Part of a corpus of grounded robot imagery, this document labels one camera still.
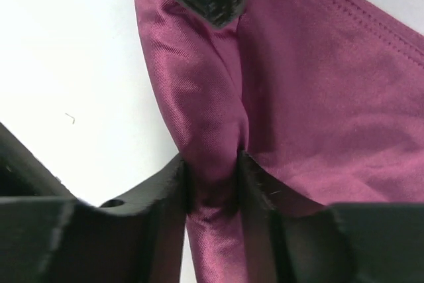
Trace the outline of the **purple cloth napkin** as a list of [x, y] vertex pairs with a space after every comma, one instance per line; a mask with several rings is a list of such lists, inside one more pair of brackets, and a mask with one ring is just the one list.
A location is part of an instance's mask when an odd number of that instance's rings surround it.
[[215, 29], [176, 0], [135, 0], [166, 126], [189, 168], [199, 282], [246, 282], [236, 164], [289, 190], [288, 213], [423, 200], [423, 37], [366, 0], [247, 0]]

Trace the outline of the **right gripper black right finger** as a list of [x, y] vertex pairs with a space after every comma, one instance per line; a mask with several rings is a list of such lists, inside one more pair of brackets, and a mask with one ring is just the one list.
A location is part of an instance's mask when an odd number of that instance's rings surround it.
[[322, 206], [237, 160], [249, 282], [422, 282], [423, 205]]

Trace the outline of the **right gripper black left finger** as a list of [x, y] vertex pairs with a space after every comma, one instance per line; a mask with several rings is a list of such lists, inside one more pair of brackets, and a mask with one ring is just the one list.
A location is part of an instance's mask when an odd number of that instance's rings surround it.
[[2, 282], [178, 282], [185, 221], [179, 156], [94, 207], [1, 128]]

